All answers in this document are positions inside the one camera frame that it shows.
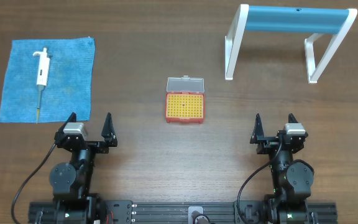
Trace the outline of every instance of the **white bracket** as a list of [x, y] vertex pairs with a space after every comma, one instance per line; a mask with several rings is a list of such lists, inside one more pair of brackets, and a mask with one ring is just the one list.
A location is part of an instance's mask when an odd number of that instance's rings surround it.
[[347, 32], [349, 31], [354, 20], [356, 19], [357, 9], [348, 10], [349, 15], [347, 16], [339, 32], [337, 34], [334, 34], [331, 38], [327, 50], [325, 51], [317, 67], [314, 62], [313, 42], [320, 38], [323, 34], [312, 34], [309, 38], [305, 39], [306, 67], [308, 70], [308, 81], [310, 84], [317, 83], [318, 78], [326, 68], [328, 62], [333, 57], [335, 51], [338, 49], [339, 45], [345, 38]]
[[234, 67], [239, 55], [242, 35], [246, 29], [249, 5], [241, 4], [238, 8], [229, 32], [224, 37], [224, 78], [233, 80]]

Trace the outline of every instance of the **transparent lid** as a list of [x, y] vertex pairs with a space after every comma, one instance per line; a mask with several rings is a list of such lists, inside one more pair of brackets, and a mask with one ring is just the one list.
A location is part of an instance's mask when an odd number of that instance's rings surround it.
[[167, 92], [204, 93], [204, 78], [190, 78], [188, 75], [169, 77]]

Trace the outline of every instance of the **yellow pipette tip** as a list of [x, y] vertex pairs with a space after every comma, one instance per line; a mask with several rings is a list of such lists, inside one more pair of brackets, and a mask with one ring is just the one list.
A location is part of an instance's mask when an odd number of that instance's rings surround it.
[[37, 109], [37, 124], [38, 124], [38, 119], [40, 118], [40, 110]]

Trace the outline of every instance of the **blue mat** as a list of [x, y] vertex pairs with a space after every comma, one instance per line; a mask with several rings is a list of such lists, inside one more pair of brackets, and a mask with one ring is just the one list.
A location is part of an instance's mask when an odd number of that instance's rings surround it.
[[48, 47], [50, 68], [42, 93], [40, 123], [66, 121], [75, 112], [78, 121], [91, 114], [91, 81], [94, 39], [13, 40], [5, 74], [0, 108], [2, 123], [35, 123], [37, 118], [37, 72], [35, 51]]

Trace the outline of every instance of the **brown wooden surface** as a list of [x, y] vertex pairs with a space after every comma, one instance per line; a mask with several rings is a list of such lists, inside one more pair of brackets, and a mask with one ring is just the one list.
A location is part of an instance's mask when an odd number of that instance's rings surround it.
[[[0, 1], [0, 103], [11, 41], [94, 37], [91, 139], [107, 112], [119, 147], [97, 156], [91, 190], [137, 202], [233, 202], [245, 178], [267, 161], [249, 144], [256, 113], [274, 135], [293, 113], [309, 132], [295, 155], [316, 175], [310, 201], [334, 201], [340, 223], [358, 223], [358, 16], [333, 59], [309, 85], [307, 34], [246, 33], [234, 72], [224, 81], [224, 36], [240, 3], [358, 9], [358, 1]], [[325, 37], [315, 44], [321, 57]], [[204, 124], [167, 124], [167, 77], [205, 80]], [[0, 222], [12, 222], [12, 199], [38, 166], [61, 123], [0, 123]], [[30, 201], [52, 199], [50, 169], [70, 159], [56, 149], [24, 188]], [[269, 170], [244, 199], [272, 193]]]

